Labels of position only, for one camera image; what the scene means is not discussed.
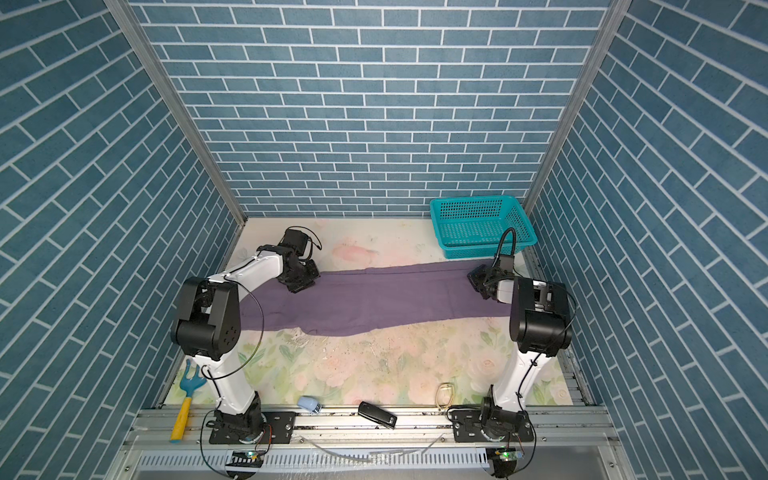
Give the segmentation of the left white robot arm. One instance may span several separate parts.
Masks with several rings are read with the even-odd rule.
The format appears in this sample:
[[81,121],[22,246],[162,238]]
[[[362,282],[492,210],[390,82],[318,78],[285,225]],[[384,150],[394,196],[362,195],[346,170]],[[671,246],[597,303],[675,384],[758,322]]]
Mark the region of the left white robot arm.
[[282,241],[263,245],[229,270],[184,281],[170,331],[173,343],[191,358],[216,395],[214,425],[240,443],[253,442],[264,431],[261,402],[239,363],[241,296],[249,296],[270,280],[298,293],[312,286],[319,271],[307,243]]

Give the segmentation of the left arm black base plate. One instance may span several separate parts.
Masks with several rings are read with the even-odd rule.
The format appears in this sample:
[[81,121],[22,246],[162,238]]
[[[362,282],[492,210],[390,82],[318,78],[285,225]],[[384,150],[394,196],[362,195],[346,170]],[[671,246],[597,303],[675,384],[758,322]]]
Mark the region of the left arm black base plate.
[[211,444],[289,444],[297,414],[294,412],[257,412],[228,415],[219,411],[205,422],[211,429]]

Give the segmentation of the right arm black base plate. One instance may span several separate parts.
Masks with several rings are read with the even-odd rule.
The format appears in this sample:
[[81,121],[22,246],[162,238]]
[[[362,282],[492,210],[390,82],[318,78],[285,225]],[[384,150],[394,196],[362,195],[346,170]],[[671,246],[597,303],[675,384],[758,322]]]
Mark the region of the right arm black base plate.
[[456,443],[532,442],[534,428],[523,412],[492,411],[485,416],[477,408],[451,408],[446,412]]

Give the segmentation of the purple trousers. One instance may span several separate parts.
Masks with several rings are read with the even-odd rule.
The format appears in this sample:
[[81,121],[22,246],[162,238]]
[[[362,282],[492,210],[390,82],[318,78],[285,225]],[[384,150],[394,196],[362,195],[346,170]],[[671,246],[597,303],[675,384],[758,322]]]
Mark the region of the purple trousers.
[[478,261],[448,261],[323,273],[291,293],[273,279],[244,294],[241,328],[351,336],[376,329],[476,317],[507,317],[511,306],[484,299],[467,274]]

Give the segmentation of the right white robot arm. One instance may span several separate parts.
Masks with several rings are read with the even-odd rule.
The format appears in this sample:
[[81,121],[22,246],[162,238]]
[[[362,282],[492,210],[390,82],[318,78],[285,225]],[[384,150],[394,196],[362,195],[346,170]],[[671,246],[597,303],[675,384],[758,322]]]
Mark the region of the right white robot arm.
[[491,441],[534,439],[527,397],[543,368],[572,341],[571,295],[558,282],[538,280],[481,265],[468,274],[485,299],[511,306],[509,335],[514,352],[501,379],[489,387],[478,428]]

